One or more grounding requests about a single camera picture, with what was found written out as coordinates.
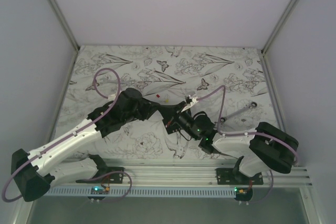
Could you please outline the black fuse box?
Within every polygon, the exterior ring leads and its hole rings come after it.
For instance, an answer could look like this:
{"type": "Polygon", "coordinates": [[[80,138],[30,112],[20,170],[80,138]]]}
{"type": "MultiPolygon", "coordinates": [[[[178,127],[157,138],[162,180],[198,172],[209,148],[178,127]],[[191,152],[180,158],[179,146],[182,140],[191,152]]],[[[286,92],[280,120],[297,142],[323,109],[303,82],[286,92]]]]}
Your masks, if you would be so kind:
{"type": "Polygon", "coordinates": [[[167,134],[173,134],[182,130],[182,128],[177,123],[167,124],[165,129],[167,134]]]}

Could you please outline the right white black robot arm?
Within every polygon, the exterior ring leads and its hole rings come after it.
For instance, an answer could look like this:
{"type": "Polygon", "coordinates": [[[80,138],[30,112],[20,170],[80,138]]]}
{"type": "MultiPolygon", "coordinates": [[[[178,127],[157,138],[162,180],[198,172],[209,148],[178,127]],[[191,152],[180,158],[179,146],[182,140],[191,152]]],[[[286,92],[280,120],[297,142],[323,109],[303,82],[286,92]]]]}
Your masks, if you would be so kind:
{"type": "Polygon", "coordinates": [[[213,123],[205,112],[191,116],[186,104],[181,103],[164,124],[168,133],[185,131],[208,155],[234,158],[231,174],[241,185],[266,171],[289,174],[298,162],[298,141],[267,122],[260,122],[250,130],[223,132],[220,124],[213,123]]]}

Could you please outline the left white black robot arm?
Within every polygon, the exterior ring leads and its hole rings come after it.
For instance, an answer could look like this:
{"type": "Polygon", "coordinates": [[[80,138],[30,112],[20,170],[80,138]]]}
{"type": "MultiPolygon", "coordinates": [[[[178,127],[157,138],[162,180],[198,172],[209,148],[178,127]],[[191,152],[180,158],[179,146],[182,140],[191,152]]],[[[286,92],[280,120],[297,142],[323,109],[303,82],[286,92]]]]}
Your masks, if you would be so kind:
{"type": "Polygon", "coordinates": [[[107,177],[107,168],[99,155],[90,154],[84,160],[69,165],[63,164],[63,161],[82,146],[103,139],[129,122],[148,120],[155,112],[170,120],[185,106],[184,101],[176,105],[150,101],[134,88],[118,92],[64,135],[29,152],[21,148],[12,154],[10,180],[19,189],[17,198],[31,202],[58,184],[76,180],[103,182],[107,177]]]}

